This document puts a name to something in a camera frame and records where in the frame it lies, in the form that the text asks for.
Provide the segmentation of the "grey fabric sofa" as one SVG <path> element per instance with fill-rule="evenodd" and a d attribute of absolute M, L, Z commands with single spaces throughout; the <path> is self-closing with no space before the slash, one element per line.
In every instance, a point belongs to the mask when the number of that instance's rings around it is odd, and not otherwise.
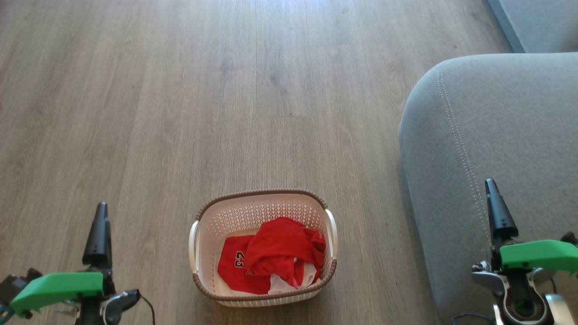
<path fill-rule="evenodd" d="M 519 241 L 578 237 L 578 53 L 440 62 L 406 101 L 399 147 L 436 319 L 489 316 L 471 279 L 491 243 L 486 179 Z"/>

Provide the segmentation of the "red Bulls basketball jersey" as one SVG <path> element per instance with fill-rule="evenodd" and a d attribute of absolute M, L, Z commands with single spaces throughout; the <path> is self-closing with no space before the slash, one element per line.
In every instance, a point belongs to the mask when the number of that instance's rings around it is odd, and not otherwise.
<path fill-rule="evenodd" d="M 245 253 L 254 235 L 226 238 L 217 272 L 228 288 L 237 296 L 266 295 L 271 287 L 270 276 L 252 275 L 244 267 Z"/>

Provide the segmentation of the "white garment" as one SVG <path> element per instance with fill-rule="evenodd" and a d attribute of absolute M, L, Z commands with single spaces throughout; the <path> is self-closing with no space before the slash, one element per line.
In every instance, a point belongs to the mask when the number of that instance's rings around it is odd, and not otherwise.
<path fill-rule="evenodd" d="M 272 275 L 270 277 L 270 288 L 268 294 L 295 292 L 312 286 L 312 284 L 315 284 L 317 280 L 317 269 L 314 264 L 294 259 L 293 280 L 287 282 L 277 275 Z"/>

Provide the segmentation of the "crumpled red garment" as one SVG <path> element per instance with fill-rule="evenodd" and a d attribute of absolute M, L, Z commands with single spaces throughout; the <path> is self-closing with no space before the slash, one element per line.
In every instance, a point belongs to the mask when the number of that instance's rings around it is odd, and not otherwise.
<path fill-rule="evenodd" d="M 262 224 L 248 244 L 244 267 L 252 275 L 277 275 L 289 282 L 294 278 L 294 259 L 314 264 L 318 280 L 326 252 L 324 235 L 290 218 Z"/>

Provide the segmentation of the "white plastic laundry basket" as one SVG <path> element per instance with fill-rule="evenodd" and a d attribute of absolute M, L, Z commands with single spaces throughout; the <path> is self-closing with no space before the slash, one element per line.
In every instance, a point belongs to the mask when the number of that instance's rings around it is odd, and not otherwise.
<path fill-rule="evenodd" d="M 326 239 L 321 277 L 295 292 L 240 295 L 217 272 L 225 239 L 255 234 L 264 222 L 287 217 L 318 230 Z M 307 190 L 254 190 L 215 198 L 198 212 L 188 239 L 194 284 L 207 298 L 230 308 L 262 308 L 309 300 L 330 282 L 338 265 L 338 229 L 326 202 Z"/>

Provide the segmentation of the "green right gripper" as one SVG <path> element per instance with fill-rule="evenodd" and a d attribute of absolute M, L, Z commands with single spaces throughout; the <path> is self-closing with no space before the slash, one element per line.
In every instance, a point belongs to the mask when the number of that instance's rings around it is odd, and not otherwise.
<path fill-rule="evenodd" d="M 578 247 L 570 242 L 508 242 L 519 232 L 494 179 L 485 180 L 485 191 L 493 247 L 489 263 L 482 261 L 471 268 L 476 284 L 487 289 L 527 289 L 556 272 L 578 274 Z"/>

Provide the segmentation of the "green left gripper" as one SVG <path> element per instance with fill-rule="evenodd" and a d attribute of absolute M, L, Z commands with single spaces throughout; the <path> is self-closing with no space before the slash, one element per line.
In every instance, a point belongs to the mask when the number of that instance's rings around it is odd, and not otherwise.
<path fill-rule="evenodd" d="M 108 325 L 103 303 L 115 294 L 109 210 L 99 202 L 82 256 L 88 268 L 80 272 L 43 274 L 31 281 L 9 304 L 9 311 L 25 319 L 56 304 L 75 306 L 74 325 Z"/>

